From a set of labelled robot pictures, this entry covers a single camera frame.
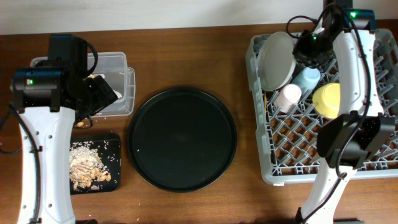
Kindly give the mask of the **blue plastic cup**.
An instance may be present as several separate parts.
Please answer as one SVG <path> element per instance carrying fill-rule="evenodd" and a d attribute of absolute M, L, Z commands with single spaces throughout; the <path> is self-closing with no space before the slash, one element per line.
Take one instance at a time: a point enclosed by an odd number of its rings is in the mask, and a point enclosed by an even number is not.
<path fill-rule="evenodd" d="M 292 83 L 299 86 L 302 95 L 311 92 L 320 81 L 320 71 L 317 68 L 304 68 L 293 80 Z"/>

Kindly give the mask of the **grey plate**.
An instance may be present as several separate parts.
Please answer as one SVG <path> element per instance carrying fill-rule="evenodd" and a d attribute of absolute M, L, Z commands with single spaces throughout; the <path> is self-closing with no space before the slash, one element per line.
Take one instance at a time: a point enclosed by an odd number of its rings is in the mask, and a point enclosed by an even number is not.
<path fill-rule="evenodd" d="M 291 78 L 296 65 L 293 49 L 293 38 L 285 32 L 276 32 L 265 41 L 257 57 L 263 90 L 277 90 Z"/>

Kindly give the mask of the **yellow plastic bowl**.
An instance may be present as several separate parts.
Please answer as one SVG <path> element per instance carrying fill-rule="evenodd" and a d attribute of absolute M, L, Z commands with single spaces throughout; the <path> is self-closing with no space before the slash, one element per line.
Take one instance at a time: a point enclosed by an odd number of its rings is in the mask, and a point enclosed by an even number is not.
<path fill-rule="evenodd" d="M 330 119 L 338 117 L 340 109 L 340 84 L 328 83 L 318 88 L 312 98 L 316 111 Z"/>

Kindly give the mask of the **pink plastic cup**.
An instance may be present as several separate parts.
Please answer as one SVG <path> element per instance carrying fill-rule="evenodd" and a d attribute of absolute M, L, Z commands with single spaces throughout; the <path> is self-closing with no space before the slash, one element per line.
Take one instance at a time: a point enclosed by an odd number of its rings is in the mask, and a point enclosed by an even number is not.
<path fill-rule="evenodd" d="M 299 102 L 302 95 L 301 88 L 296 84 L 288 84 L 279 92 L 274 101 L 276 108 L 280 108 L 280 112 L 288 113 Z"/>

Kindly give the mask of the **wooden chopstick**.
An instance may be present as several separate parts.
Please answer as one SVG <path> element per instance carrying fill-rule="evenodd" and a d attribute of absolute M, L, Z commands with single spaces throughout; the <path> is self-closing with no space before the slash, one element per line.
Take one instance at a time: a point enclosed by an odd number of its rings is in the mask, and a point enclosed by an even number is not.
<path fill-rule="evenodd" d="M 264 102 L 264 114 L 267 116 L 267 93 L 263 91 L 263 102 Z"/>

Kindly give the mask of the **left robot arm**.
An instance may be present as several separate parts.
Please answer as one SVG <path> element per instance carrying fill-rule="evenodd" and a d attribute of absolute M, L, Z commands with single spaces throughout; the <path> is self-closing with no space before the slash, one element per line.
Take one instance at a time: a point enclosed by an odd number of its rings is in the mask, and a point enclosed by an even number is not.
<path fill-rule="evenodd" d="M 69 181 L 73 126 L 114 103 L 103 77 L 91 78 L 82 38 L 51 35 L 47 59 L 19 69 L 11 81 L 9 111 L 21 129 L 22 198 L 18 223 L 75 223 Z"/>

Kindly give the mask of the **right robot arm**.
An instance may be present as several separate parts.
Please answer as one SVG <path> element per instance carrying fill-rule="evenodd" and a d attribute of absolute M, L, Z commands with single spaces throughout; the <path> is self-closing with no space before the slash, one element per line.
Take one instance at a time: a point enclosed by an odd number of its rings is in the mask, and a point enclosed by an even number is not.
<path fill-rule="evenodd" d="M 314 67 L 322 65 L 322 57 L 336 56 L 340 107 L 338 117 L 318 132 L 319 170 L 295 222 L 333 223 L 346 185 L 394 133 L 396 125 L 395 118 L 384 113 L 377 94 L 374 11 L 355 9 L 352 1 L 324 1 L 314 23 L 297 37 L 293 55 Z"/>

